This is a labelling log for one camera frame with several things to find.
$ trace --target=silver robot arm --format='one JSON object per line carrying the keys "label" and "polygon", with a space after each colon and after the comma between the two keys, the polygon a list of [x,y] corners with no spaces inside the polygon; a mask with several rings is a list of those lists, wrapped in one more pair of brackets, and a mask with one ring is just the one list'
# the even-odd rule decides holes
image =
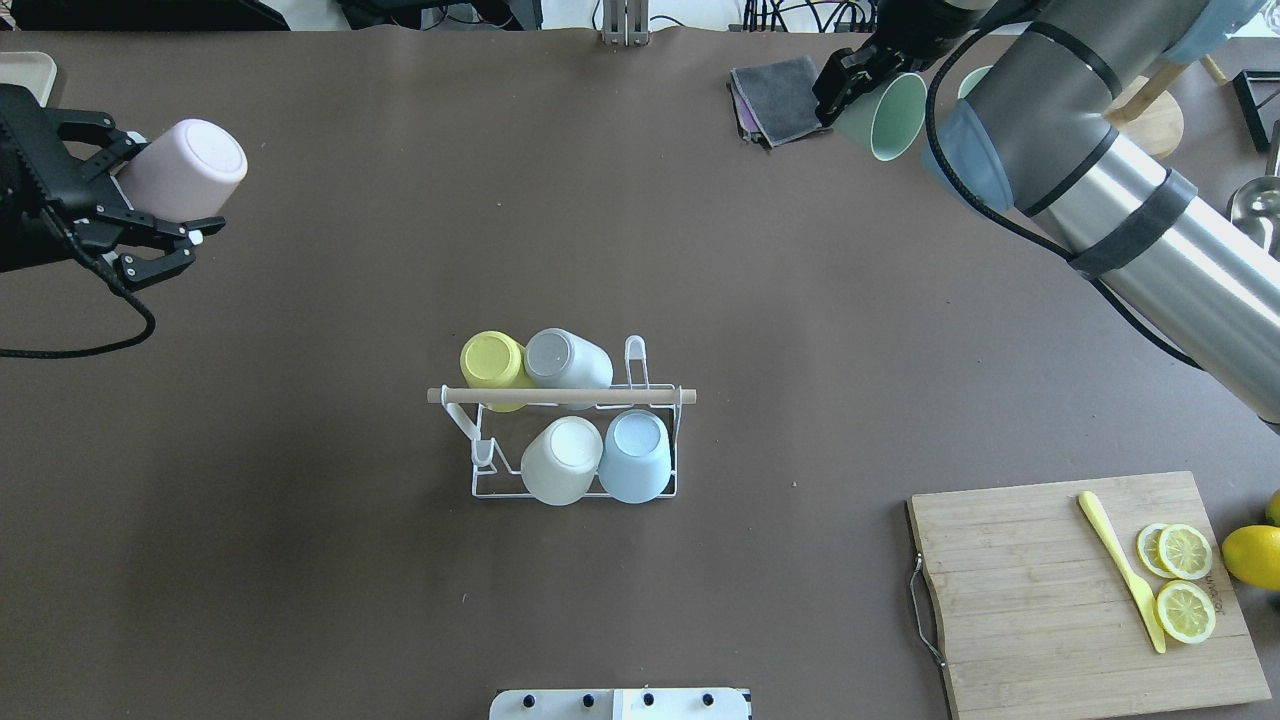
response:
{"label": "silver robot arm", "polygon": [[938,127],[947,164],[1016,208],[1280,433],[1280,263],[1102,117],[1162,56],[1190,63],[1262,0],[1050,4]]}

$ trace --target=gray cloth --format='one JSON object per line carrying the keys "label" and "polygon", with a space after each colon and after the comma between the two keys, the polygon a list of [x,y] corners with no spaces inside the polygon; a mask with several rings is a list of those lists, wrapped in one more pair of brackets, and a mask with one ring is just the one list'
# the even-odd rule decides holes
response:
{"label": "gray cloth", "polygon": [[818,68],[808,55],[754,68],[730,70],[760,132],[773,147],[822,129],[814,110]]}

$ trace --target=green cup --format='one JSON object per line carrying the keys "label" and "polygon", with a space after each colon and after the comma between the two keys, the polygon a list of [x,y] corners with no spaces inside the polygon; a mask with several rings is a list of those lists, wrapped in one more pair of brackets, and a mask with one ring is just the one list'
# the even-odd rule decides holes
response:
{"label": "green cup", "polygon": [[924,127],[924,78],[901,73],[854,100],[836,119],[836,132],[877,160],[892,160],[915,142]]}

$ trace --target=cutting board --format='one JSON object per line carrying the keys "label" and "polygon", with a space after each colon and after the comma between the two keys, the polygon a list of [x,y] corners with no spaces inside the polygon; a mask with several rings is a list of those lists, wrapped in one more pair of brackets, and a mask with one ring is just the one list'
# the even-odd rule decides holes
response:
{"label": "cutting board", "polygon": [[[1197,583],[1217,629],[1151,647],[1119,570],[1076,496],[1098,495],[1134,570],[1138,532],[1187,523],[1215,548]],[[1268,700],[1253,639],[1190,473],[916,495],[915,546],[933,600],[956,720],[1078,720]]]}

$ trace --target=plastic knife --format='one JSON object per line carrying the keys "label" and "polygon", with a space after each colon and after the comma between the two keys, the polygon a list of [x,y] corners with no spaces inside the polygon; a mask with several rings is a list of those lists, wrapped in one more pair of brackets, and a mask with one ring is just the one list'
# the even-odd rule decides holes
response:
{"label": "plastic knife", "polygon": [[1151,644],[1155,646],[1156,652],[1165,652],[1165,629],[1160,625],[1160,620],[1156,619],[1156,596],[1152,594],[1151,585],[1129,566],[1129,559],[1124,556],[1124,551],[1120,548],[1120,541],[1116,539],[1116,532],[1111,528],[1111,520],[1107,518],[1107,511],[1103,510],[1098,496],[1084,491],[1080,493],[1079,501],[1080,509],[1084,510],[1084,516],[1093,525],[1093,532],[1098,534],[1102,546],[1107,548],[1111,560],[1120,569],[1120,575],[1124,577],[1124,583],[1129,587],[1129,594],[1133,596],[1133,601],[1138,605],[1142,621],[1147,625]]}

